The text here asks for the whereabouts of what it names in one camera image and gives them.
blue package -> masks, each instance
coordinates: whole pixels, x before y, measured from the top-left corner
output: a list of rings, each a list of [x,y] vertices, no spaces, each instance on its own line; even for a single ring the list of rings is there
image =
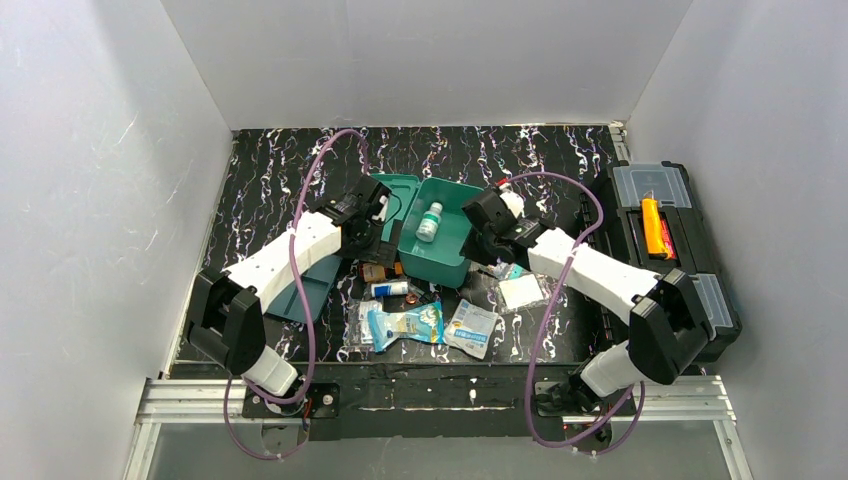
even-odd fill
[[[399,338],[411,338],[424,343],[445,343],[442,303],[422,305],[405,312],[368,312],[368,326],[374,338],[374,350],[384,352]]]

white bottle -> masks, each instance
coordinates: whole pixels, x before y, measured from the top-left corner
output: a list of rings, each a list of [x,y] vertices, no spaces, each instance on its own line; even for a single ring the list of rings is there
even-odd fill
[[[418,230],[415,231],[415,236],[422,242],[430,243],[436,238],[436,231],[439,230],[439,222],[442,221],[442,204],[433,202],[430,209],[424,212],[424,218],[418,225]]]

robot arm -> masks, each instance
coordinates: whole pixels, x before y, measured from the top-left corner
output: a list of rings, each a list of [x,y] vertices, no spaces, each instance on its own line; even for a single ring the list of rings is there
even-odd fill
[[[189,300],[185,338],[230,374],[284,396],[298,373],[265,344],[262,318],[294,281],[289,244],[296,238],[300,272],[332,254],[390,266],[400,225],[394,225],[391,242],[380,240],[389,194],[386,186],[363,176],[352,192],[323,199],[315,212],[305,212],[296,232],[285,232],[223,272],[202,270]]]
[[[668,385],[710,339],[711,329],[692,280],[635,268],[574,239],[550,222],[521,216],[520,197],[486,190],[463,206],[472,224],[463,254],[478,263],[517,263],[559,277],[574,256],[566,284],[607,307],[629,327],[629,339],[590,358],[572,373],[566,403],[591,410],[600,399],[641,380]]]

small can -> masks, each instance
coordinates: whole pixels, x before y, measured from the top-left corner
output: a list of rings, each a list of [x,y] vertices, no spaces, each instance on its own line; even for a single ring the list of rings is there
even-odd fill
[[[359,271],[362,274],[362,279],[368,283],[386,280],[386,269],[381,265],[365,263],[359,267]]]

glass panel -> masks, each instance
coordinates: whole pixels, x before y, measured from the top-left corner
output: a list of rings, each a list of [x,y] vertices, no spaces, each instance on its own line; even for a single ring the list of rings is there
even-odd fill
[[[626,422],[614,424],[617,434]],[[260,426],[236,425],[262,451]],[[270,448],[293,445],[295,431],[267,431]],[[285,462],[254,460],[223,424],[162,425],[152,479],[243,478],[687,478],[729,479],[712,422],[643,422],[618,450],[593,460],[529,438],[374,438],[313,442]]]

